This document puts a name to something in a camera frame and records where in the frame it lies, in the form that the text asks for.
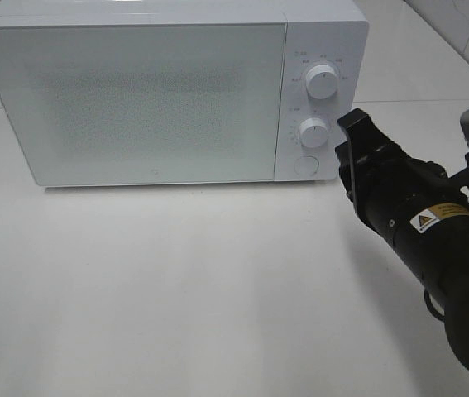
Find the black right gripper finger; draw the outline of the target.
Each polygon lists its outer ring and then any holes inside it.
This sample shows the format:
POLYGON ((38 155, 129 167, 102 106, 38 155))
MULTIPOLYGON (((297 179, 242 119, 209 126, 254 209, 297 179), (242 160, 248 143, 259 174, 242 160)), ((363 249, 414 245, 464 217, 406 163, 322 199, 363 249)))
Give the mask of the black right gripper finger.
POLYGON ((371 117, 360 108, 354 108, 337 120, 338 126, 349 143, 350 168, 340 169, 341 180, 347 191, 347 197, 353 202, 357 215, 363 215, 366 203, 365 188, 361 187, 365 179, 361 170, 377 147, 377 128, 371 117))
POLYGON ((350 152, 349 152, 349 143, 343 142, 335 148, 337 158, 339 160, 340 169, 349 169, 350 168, 350 152))

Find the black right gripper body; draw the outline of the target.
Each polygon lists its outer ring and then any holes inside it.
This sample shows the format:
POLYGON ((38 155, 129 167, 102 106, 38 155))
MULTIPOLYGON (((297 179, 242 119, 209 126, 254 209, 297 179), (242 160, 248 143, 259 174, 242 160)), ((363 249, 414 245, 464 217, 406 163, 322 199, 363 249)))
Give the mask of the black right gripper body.
POLYGON ((377 147, 361 170, 365 179, 364 214, 357 215, 389 244, 420 244, 424 233, 414 218, 423 210, 449 201, 442 168, 409 156, 387 136, 377 133, 377 147))

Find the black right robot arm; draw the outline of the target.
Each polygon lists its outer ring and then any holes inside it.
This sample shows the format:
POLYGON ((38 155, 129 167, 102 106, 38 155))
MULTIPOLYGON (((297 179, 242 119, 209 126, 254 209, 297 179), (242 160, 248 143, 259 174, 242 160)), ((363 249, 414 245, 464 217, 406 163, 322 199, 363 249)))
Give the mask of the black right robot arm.
POLYGON ((455 175, 408 155, 360 108, 337 123, 346 137, 335 150, 339 176, 356 215, 422 284, 469 370, 469 109, 460 118, 467 165, 455 175))

